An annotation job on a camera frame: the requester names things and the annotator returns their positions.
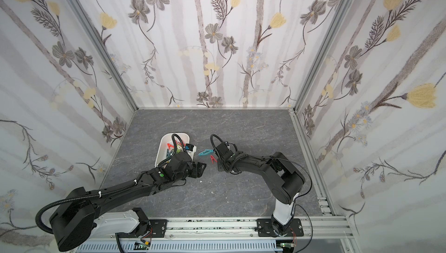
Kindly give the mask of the teal clothespin upper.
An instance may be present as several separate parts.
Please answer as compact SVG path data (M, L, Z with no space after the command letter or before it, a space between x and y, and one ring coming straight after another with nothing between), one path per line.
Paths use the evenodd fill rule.
M213 153L214 153L213 150L211 150L211 149L206 149L206 150L200 152L200 153L199 153L199 156L200 156L200 157L209 156L209 155L211 155L211 154L213 154Z

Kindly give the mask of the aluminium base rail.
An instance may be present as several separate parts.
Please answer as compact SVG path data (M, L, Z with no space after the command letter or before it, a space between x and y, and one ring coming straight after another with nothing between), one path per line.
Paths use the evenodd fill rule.
M123 253L121 241L275 240L282 253L358 253L353 229L345 217L296 217L303 237L260 237L255 231L259 218L169 218L157 221L149 236L129 238L123 234L95 236L74 249L76 253Z

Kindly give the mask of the white plastic storage box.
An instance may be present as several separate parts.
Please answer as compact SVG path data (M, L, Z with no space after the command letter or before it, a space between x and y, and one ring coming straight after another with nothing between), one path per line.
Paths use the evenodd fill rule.
M175 149L175 146L172 142L172 134L173 133L167 133L161 138L155 160L155 165L154 165L155 167L157 167L158 164L161 163L163 160L165 160L167 157L172 155ZM176 133L176 134L182 139L184 144L189 143L190 137L187 133Z

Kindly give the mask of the red clothespin by teal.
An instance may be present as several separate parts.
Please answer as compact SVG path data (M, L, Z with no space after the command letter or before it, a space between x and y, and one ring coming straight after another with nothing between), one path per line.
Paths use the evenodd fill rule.
M211 159L211 162L214 164L214 163L217 163L217 160L216 160L216 158L213 156L213 155L211 155L210 156L210 159Z

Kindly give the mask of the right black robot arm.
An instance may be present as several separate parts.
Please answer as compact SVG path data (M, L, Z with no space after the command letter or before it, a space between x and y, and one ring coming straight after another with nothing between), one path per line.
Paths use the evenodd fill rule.
M284 154L253 156L236 145L212 134L210 142L217 156L218 170L232 175L244 172L259 175L275 197L275 208L268 219L256 220L255 231L260 237L303 237L303 227L295 218L296 200L305 184L304 175Z

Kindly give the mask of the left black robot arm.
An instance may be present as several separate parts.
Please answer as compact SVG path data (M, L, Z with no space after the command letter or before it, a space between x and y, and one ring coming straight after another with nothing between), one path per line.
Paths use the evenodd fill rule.
M106 213L138 198L177 187L188 178L202 177L206 164L195 162L189 154L191 150L192 145L183 143L180 152L174 152L131 181L92 191L74 189L66 198L40 209L35 217L36 225L54 236L61 252L79 247L98 233L130 237L148 234L153 229L152 223L141 208L133 208L130 214L115 212L111 223L106 221ZM136 217L130 226L125 226L125 220L131 215Z

